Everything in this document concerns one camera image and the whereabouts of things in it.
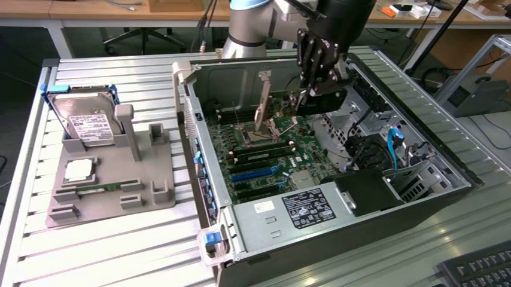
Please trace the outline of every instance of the hard drive label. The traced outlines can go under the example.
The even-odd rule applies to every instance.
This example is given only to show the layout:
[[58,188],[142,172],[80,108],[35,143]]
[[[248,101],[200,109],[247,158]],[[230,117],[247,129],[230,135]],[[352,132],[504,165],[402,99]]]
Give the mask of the hard drive label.
[[303,229],[335,218],[322,189],[308,190],[282,198],[295,228]]
[[83,142],[96,142],[114,139],[107,115],[72,115],[71,124]]

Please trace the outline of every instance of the barcode label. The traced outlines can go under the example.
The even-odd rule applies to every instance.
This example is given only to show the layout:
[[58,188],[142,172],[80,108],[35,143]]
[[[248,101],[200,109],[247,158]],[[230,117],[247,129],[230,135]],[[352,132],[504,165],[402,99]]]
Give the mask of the barcode label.
[[96,142],[114,139],[107,115],[72,115],[71,124],[83,142]]

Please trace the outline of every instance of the keyboard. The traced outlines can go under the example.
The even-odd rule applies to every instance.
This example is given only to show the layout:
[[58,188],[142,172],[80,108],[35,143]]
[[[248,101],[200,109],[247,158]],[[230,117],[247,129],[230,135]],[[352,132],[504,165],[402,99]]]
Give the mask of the keyboard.
[[439,264],[455,287],[511,287],[511,240]]

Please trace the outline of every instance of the power supply label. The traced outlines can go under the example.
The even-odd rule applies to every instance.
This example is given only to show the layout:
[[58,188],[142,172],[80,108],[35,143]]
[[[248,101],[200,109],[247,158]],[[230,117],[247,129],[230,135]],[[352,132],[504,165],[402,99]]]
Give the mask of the power supply label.
[[335,218],[334,210],[319,188],[282,198],[295,228],[303,229]]

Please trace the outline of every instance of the aluminum profile table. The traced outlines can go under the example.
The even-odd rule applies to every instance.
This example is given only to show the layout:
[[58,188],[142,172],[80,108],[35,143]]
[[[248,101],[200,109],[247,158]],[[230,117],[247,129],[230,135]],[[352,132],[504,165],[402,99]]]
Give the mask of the aluminum profile table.
[[[432,286],[435,265],[511,237],[510,169],[386,56],[351,50],[486,182],[416,228],[338,255],[258,286]],[[272,51],[270,55],[290,54]],[[172,106],[171,63],[215,59],[215,53],[62,60],[43,68],[39,85],[103,84],[119,88],[135,107],[135,129],[163,123],[170,130],[178,205],[88,224],[47,229],[45,211],[63,131],[35,95],[5,213],[0,225],[1,287],[214,286],[200,262],[199,226]]]

